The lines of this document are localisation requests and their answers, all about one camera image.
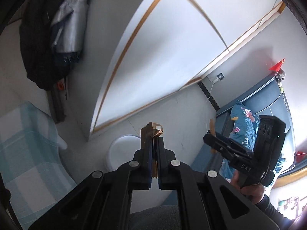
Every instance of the pink flower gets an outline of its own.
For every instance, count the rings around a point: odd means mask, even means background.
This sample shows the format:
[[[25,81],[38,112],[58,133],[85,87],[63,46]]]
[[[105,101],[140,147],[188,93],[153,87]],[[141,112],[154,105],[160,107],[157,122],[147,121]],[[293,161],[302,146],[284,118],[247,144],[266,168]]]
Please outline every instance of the pink flower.
[[[236,127],[235,129],[232,130],[232,132],[234,132],[234,133],[237,133],[239,131],[240,131],[240,129],[238,127]]]
[[[253,117],[253,114],[251,113],[251,110],[245,109],[245,116],[249,117],[252,122],[255,122],[255,118]]]

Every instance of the black sleeve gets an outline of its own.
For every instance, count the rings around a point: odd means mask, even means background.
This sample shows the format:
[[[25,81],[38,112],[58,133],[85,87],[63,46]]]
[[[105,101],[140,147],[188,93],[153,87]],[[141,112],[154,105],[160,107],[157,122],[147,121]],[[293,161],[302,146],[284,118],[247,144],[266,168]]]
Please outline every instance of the black sleeve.
[[[270,199],[268,196],[264,196],[264,198],[256,204],[256,206],[265,213],[272,221],[274,221],[277,226],[279,226],[280,230],[288,229],[294,220],[289,220],[284,217],[283,214],[278,212],[273,205],[270,203]]]

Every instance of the red flag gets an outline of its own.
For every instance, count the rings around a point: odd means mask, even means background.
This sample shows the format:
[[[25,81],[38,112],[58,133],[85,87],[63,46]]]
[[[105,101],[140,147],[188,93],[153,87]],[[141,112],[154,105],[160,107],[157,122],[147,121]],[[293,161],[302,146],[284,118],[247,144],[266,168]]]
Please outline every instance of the red flag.
[[[272,66],[269,70],[278,72],[281,69],[282,64],[284,63],[285,59],[282,59],[280,62]]]

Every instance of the person's arm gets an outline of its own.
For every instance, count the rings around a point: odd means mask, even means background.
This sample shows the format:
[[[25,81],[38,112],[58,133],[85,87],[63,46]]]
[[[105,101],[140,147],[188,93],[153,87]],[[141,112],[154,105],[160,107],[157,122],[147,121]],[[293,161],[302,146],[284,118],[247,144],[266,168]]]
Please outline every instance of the person's arm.
[[[274,221],[280,230],[288,229],[294,220],[289,220],[278,212],[270,203],[270,199],[265,195],[265,187],[262,184],[246,186],[242,189],[238,185],[239,172],[236,170],[230,184],[233,185],[240,193],[251,196],[251,202]]]

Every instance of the silver screw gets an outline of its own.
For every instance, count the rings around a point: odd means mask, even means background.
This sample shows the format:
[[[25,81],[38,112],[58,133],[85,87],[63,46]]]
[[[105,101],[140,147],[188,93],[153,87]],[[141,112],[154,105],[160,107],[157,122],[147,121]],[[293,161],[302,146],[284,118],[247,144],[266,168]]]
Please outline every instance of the silver screw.
[[[217,177],[217,172],[215,170],[209,170],[207,174],[211,178]]]
[[[100,171],[94,171],[92,173],[93,178],[100,178],[101,176],[102,176],[102,172],[100,172]]]
[[[139,162],[138,161],[131,161],[130,163],[129,163],[129,165],[131,166],[131,167],[137,167],[138,165],[139,165]]]
[[[172,160],[172,161],[171,161],[171,165],[173,165],[173,166],[179,166],[179,165],[180,165],[180,161],[178,161],[178,160]]]

